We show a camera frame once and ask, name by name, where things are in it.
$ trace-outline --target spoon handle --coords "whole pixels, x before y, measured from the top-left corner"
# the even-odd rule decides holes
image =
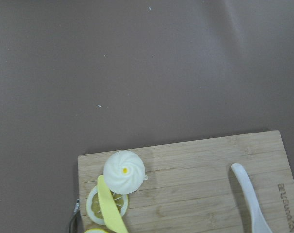
[[[240,186],[243,190],[244,197],[247,203],[247,207],[253,215],[255,211],[258,209],[260,210],[259,203],[256,197],[255,190],[252,186],[252,183],[250,182],[250,179],[248,177],[248,174],[245,170],[245,168],[241,164],[232,164],[231,166],[236,178],[238,179]]]

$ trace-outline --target bamboo board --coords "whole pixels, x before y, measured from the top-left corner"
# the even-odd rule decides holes
[[[149,176],[129,195],[123,219],[130,233],[251,233],[232,163],[247,170],[271,230],[294,232],[294,181],[279,131],[129,150],[141,157]],[[113,153],[78,158],[85,230],[103,228],[88,218],[86,199]]]

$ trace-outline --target lemon slice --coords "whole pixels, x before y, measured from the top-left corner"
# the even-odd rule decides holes
[[[87,230],[84,233],[108,233],[108,232],[104,231],[103,229],[92,228],[92,229]]]
[[[111,194],[121,216],[123,216],[128,207],[128,196],[126,194],[121,195],[121,194],[116,194],[113,192],[111,192]],[[99,206],[97,186],[95,186],[88,195],[88,198],[86,201],[86,211],[89,218],[93,222],[99,225],[105,225],[103,215]]]

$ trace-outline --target metal utensil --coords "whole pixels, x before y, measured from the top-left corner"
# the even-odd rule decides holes
[[[232,164],[231,168],[244,193],[252,220],[252,233],[273,233],[263,217],[255,190],[250,182],[245,168],[241,164],[237,163]]]

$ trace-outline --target brand name on cutting board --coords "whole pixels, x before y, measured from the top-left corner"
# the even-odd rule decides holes
[[[285,185],[283,183],[280,183],[278,185],[278,190],[281,193],[281,198],[283,200],[284,210],[285,210],[287,223],[288,223],[288,227],[289,227],[289,232],[294,233],[294,220],[293,220],[293,217],[291,215],[291,211],[289,210],[289,201],[288,201],[287,196],[286,196]]]

